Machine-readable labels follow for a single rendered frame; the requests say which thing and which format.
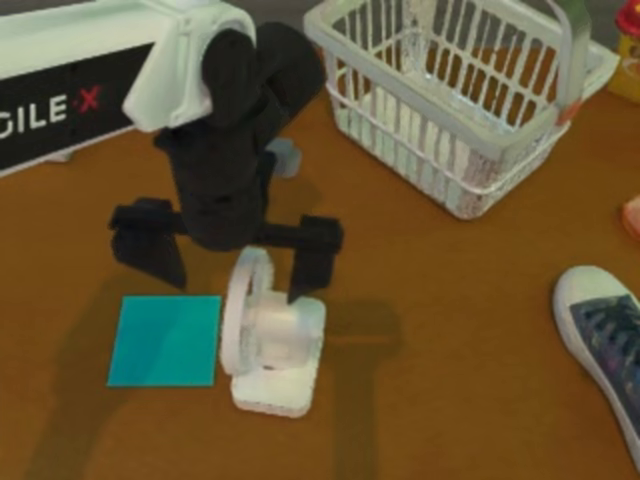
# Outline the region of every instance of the wooden table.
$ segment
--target wooden table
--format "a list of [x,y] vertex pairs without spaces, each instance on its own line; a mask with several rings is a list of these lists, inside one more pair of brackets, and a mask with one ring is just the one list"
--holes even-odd
[[[122,297],[175,293],[109,251],[116,203],[173,196],[149,137],[3,178],[0,478],[637,478],[549,305],[575,264],[640,292],[640,245],[617,216],[640,193],[639,118],[596,96],[547,165],[462,223],[343,138],[325,97],[312,104],[287,132],[305,159],[297,179],[275,181],[271,217],[337,216],[347,238],[320,295],[315,403],[297,421],[235,409],[221,371],[213,389],[106,388]],[[225,293],[236,254],[183,253],[189,292]],[[292,255],[272,253],[285,288]]]

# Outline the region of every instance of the yellow container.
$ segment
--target yellow container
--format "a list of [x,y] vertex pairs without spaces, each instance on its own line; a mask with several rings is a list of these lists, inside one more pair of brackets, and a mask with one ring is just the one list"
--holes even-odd
[[610,92],[640,103],[640,1],[629,0],[616,19],[620,29],[620,63],[609,82]]

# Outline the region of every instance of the black label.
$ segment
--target black label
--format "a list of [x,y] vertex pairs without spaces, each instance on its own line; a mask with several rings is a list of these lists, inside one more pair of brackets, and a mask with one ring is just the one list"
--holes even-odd
[[0,80],[0,171],[131,126],[122,104],[152,47]]

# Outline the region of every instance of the white plastic basket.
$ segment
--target white plastic basket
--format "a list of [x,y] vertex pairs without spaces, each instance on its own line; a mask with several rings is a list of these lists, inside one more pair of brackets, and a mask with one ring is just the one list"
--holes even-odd
[[338,128],[456,217],[481,216],[618,63],[582,0],[546,1],[559,21],[520,0],[326,0],[304,23]]

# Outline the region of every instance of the teal sticky note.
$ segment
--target teal sticky note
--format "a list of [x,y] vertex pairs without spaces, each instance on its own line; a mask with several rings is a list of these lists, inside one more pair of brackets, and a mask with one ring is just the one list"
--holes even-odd
[[109,387],[205,387],[214,383],[218,296],[127,296]]

